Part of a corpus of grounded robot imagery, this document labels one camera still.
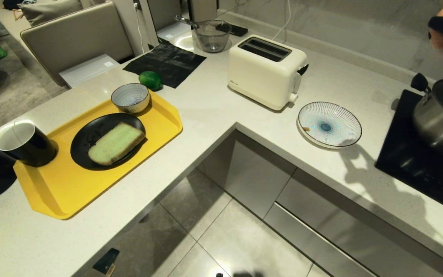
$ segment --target black napkin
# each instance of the black napkin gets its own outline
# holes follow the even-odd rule
[[[150,53],[130,62],[124,70],[141,74],[156,72],[164,85],[176,88],[206,57],[176,47],[170,42],[161,42]]]

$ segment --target bowl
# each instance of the bowl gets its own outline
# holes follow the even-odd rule
[[[350,147],[362,137],[362,126],[347,109],[330,102],[313,102],[299,112],[297,125],[311,142],[328,149]]]
[[[198,22],[199,28],[194,32],[203,51],[218,53],[225,49],[232,26],[226,21],[214,19]]]
[[[122,112],[140,113],[150,102],[150,91],[142,84],[125,84],[114,90],[110,99]]]

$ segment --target glass bowl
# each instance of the glass bowl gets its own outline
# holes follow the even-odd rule
[[[225,49],[232,26],[226,21],[214,19],[198,22],[199,28],[194,32],[203,51],[218,53]]]

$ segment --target wall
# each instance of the wall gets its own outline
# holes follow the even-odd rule
[[[141,39],[138,33],[137,27],[137,18],[136,11],[133,7],[132,0],[111,0],[116,5],[117,12],[119,13],[119,17],[121,17],[121,21],[124,26],[124,30],[126,31],[126,35],[131,43],[131,47],[134,51],[134,55],[138,56],[143,53],[141,50]],[[146,33],[145,23],[141,12],[138,11],[139,19],[139,30],[143,35],[143,46],[145,50],[148,49],[148,35]]]
[[[235,0],[220,0],[220,9],[235,5]],[[443,78],[443,55],[430,47],[427,38],[427,23],[443,7],[443,0],[290,0],[290,5],[287,30],[433,79]],[[286,0],[248,0],[233,12],[283,26],[287,7]]]

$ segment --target backsplash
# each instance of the backsplash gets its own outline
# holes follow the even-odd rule
[[[220,0],[220,9],[235,5],[235,0]],[[287,30],[443,78],[443,54],[427,37],[427,23],[443,0],[290,0],[290,5]],[[232,11],[278,27],[288,20],[286,0],[248,0]],[[278,39],[284,39],[283,32]]]

